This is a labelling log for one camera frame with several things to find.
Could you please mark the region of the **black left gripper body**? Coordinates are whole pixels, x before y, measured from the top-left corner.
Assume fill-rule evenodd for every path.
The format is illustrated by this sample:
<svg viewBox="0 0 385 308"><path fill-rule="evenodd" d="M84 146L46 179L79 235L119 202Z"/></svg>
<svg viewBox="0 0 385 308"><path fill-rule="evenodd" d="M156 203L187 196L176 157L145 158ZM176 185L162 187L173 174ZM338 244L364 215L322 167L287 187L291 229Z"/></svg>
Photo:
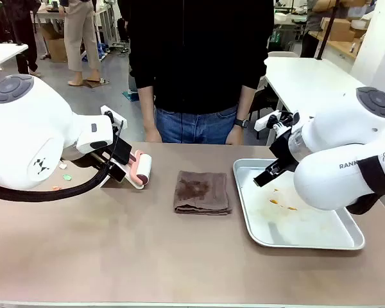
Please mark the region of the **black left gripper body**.
<svg viewBox="0 0 385 308"><path fill-rule="evenodd" d="M112 164L103 155L99 156L96 153L88 153L80 158L80 167L93 167L97 170L106 167L108 170L111 170Z"/></svg>

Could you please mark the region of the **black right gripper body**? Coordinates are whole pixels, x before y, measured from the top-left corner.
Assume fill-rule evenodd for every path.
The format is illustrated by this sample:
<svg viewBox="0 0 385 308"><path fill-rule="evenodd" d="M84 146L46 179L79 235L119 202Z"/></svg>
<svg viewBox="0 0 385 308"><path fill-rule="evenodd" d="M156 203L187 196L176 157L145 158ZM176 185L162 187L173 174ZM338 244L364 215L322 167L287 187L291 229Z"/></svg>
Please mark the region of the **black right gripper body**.
<svg viewBox="0 0 385 308"><path fill-rule="evenodd" d="M289 149L290 136L291 133L283 133L269 147L269 150L276 157L276 161L268 167L270 170L295 170L298 166L298 161Z"/></svg>

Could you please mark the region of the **person's left hand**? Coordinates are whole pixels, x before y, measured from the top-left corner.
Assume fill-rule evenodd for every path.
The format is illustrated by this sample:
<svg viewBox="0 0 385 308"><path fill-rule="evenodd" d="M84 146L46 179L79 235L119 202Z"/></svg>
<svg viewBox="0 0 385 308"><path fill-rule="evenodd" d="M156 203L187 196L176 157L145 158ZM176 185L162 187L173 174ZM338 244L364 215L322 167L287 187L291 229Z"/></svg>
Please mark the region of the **person's left hand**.
<svg viewBox="0 0 385 308"><path fill-rule="evenodd" d="M238 146L238 145L242 145L242 141L243 141L243 128L235 125L227 135L225 144Z"/></svg>

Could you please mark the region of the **person's right hand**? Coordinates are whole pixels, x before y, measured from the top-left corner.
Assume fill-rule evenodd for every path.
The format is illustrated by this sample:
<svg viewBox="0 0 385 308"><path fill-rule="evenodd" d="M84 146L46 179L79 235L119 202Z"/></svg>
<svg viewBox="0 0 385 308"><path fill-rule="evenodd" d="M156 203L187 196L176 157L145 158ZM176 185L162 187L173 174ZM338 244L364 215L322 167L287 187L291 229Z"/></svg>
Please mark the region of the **person's right hand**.
<svg viewBox="0 0 385 308"><path fill-rule="evenodd" d="M156 127L146 129L146 142L162 142L161 135Z"/></svg>

